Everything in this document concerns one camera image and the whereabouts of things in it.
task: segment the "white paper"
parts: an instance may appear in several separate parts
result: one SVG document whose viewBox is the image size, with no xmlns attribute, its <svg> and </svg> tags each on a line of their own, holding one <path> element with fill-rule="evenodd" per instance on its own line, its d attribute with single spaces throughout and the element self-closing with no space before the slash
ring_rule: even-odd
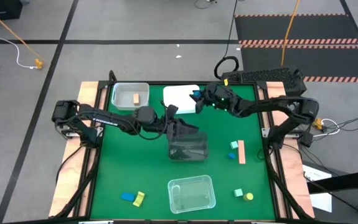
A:
<svg viewBox="0 0 358 224">
<path fill-rule="evenodd" d="M 321 180 L 331 178 L 332 175 L 303 165 L 305 176 L 310 180 Z M 311 205 L 327 212 L 332 212 L 332 196 L 328 193 L 310 195 Z"/>
</svg>

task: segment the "pink rectangular block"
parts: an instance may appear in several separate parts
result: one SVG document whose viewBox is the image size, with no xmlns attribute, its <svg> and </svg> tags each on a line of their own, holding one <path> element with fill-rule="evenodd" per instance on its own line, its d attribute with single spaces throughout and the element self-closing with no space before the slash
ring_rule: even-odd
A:
<svg viewBox="0 0 358 224">
<path fill-rule="evenodd" d="M 245 164 L 245 145 L 243 140 L 238 140 L 238 163 Z"/>
</svg>

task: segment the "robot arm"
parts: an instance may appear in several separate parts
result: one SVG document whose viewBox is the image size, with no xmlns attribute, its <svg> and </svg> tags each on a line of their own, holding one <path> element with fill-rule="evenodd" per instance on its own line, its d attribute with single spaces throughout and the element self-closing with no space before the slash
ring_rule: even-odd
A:
<svg viewBox="0 0 358 224">
<path fill-rule="evenodd" d="M 55 127 L 61 129 L 64 126 L 68 126 L 80 136 L 81 143 L 86 147 L 97 147 L 99 139 L 97 130 L 86 126 L 83 120 L 92 120 L 115 126 L 130 135 L 138 134 L 141 136 L 141 129 L 147 132 L 159 133 L 160 135 L 166 134 L 168 139 L 197 133 L 198 127 L 186 124 L 180 118 L 174 118 L 177 109 L 177 107 L 169 105 L 166 109 L 166 114 L 162 118 L 158 118 L 154 109 L 150 106 L 142 106 L 136 109 L 132 115 L 120 115 L 99 110 L 90 105 L 80 104 L 76 100 L 61 100 L 55 105 L 52 121 Z"/>
<path fill-rule="evenodd" d="M 190 97 L 196 102 L 195 112 L 198 114 L 204 106 L 225 110 L 238 118 L 253 113 L 282 111 L 288 119 L 279 126 L 270 128 L 265 139 L 268 146 L 280 149 L 285 135 L 300 124 L 311 124 L 317 116 L 319 105 L 316 100 L 303 97 L 277 97 L 268 100 L 249 101 L 237 96 L 228 86 L 219 83 L 208 84 L 202 91 L 194 91 Z"/>
</svg>

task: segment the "blue block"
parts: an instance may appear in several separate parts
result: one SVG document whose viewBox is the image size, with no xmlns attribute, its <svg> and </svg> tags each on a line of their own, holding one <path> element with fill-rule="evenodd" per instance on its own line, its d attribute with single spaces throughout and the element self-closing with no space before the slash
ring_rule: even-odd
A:
<svg viewBox="0 0 358 224">
<path fill-rule="evenodd" d="M 125 193 L 125 192 L 123 192 L 123 193 L 121 194 L 121 199 L 127 200 L 127 201 L 129 201 L 129 202 L 134 202 L 134 197 L 135 197 L 135 195 L 134 195 L 134 194 L 131 194 L 131 193 Z"/>
<path fill-rule="evenodd" d="M 228 156 L 229 156 L 230 159 L 235 159 L 235 154 L 234 154 L 234 152 L 230 152 L 230 153 L 228 154 Z"/>
<path fill-rule="evenodd" d="M 200 96 L 201 96 L 201 92 L 200 92 L 200 91 L 194 91 L 194 92 L 193 92 L 193 95 L 200 97 Z"/>
</svg>

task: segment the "white cable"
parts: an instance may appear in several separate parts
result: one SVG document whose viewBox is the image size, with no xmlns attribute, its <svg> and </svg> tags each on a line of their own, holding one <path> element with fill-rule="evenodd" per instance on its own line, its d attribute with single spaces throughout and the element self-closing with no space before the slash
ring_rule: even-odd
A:
<svg viewBox="0 0 358 224">
<path fill-rule="evenodd" d="M 330 121 L 330 122 L 334 123 L 336 125 L 337 131 L 335 131 L 333 133 L 327 133 L 327 134 L 317 134 L 317 135 L 313 136 L 314 138 L 315 137 L 320 137 L 320 136 L 327 136 L 327 135 L 337 134 L 341 130 L 341 128 L 339 127 L 339 125 L 335 121 L 333 121 L 331 119 L 328 119 L 328 118 L 324 118 L 324 119 L 321 120 L 321 124 L 324 124 L 324 121 Z"/>
<path fill-rule="evenodd" d="M 19 66 L 21 66 L 22 68 L 29 68 L 29 69 L 34 69 L 34 68 L 35 68 L 35 66 L 25 66 L 25 65 L 21 65 L 21 64 L 18 62 L 18 60 L 19 60 L 19 48 L 18 48 L 18 46 L 17 46 L 15 43 L 13 43 L 13 42 L 11 42 L 11 41 L 8 41 L 8 40 L 6 40 L 6 39 L 3 39 L 3 38 L 1 38 L 1 37 L 0 37 L 0 40 L 6 41 L 7 43 L 12 44 L 12 45 L 14 45 L 14 46 L 16 47 L 16 49 L 17 49 L 17 64 L 18 64 Z"/>
</svg>

